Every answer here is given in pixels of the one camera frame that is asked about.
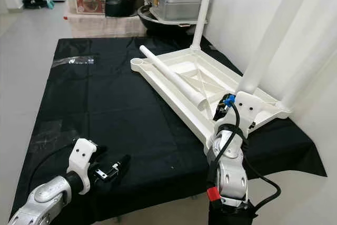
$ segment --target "white plastic stand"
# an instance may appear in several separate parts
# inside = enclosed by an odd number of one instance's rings
[[[207,148],[216,124],[212,118],[225,94],[246,91],[264,101],[262,111],[255,118],[256,126],[250,132],[275,118],[284,119],[291,113],[283,106],[278,107],[278,100],[257,86],[303,2],[282,0],[242,78],[200,49],[209,1],[202,0],[190,48],[155,56],[141,46],[147,58],[131,60],[131,69],[139,72],[155,88]]]
[[[324,65],[333,57],[337,42],[335,25],[330,25],[321,35],[309,56],[300,64],[301,69],[295,72],[286,85],[281,101],[277,104],[286,110],[291,110],[302,92],[310,85]]]

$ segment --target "gray floor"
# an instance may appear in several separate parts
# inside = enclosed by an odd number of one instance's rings
[[[7,223],[57,40],[71,37],[70,26],[63,20],[64,8],[65,4],[56,3],[53,10],[0,16],[0,224]],[[196,200],[132,212],[122,216],[120,224],[204,225],[207,205],[202,194]]]

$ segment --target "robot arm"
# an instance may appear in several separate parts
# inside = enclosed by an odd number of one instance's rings
[[[69,157],[66,176],[57,176],[46,184],[36,187],[27,202],[11,218],[8,225],[47,225],[71,202],[72,195],[89,192],[91,182],[111,180],[118,176],[121,167],[127,165],[130,156],[116,162],[109,171],[98,168],[94,159],[104,152],[90,140],[78,139]]]
[[[249,201],[242,147],[247,146],[248,130],[254,127],[254,120],[263,107],[262,100],[245,92],[226,95],[218,105],[212,145],[207,153],[210,225],[251,224],[256,217],[256,209]]]

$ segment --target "black table cover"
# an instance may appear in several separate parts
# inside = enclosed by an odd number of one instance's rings
[[[139,51],[142,44],[161,54],[186,48],[191,40],[190,36],[59,40],[54,60],[94,56],[95,62],[51,69],[12,213],[25,203],[29,176],[41,158],[77,136],[106,145],[103,161],[130,154],[131,167],[120,185],[99,183],[88,194],[74,197],[53,224],[91,224],[204,192],[207,161],[201,142],[130,69],[132,58],[144,58]],[[209,45],[203,38],[204,51],[241,74]],[[249,140],[247,157],[262,174],[298,170],[326,176],[315,144],[290,119],[268,123]],[[64,174],[70,152],[50,157],[37,171],[32,187]]]

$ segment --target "white plastic rod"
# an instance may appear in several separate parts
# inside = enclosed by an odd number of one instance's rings
[[[337,27],[333,23],[328,31],[321,37],[317,45],[314,46],[309,56],[300,64],[292,76],[282,95],[282,100],[278,107],[291,111],[302,92],[309,86],[311,81],[333,57],[337,50]]]
[[[191,45],[192,50],[200,50],[200,42],[202,33],[204,31],[204,26],[206,22],[207,10],[209,8],[210,0],[202,0],[199,10],[198,22],[196,24],[193,42]]]
[[[304,0],[282,0],[236,89],[253,94]]]
[[[206,98],[200,92],[193,89],[181,77],[171,71],[157,56],[155,56],[144,45],[140,47],[141,52],[149,58],[152,63],[159,69],[160,72],[166,76],[168,80],[174,83],[178,89],[200,110],[202,110],[206,103]]]

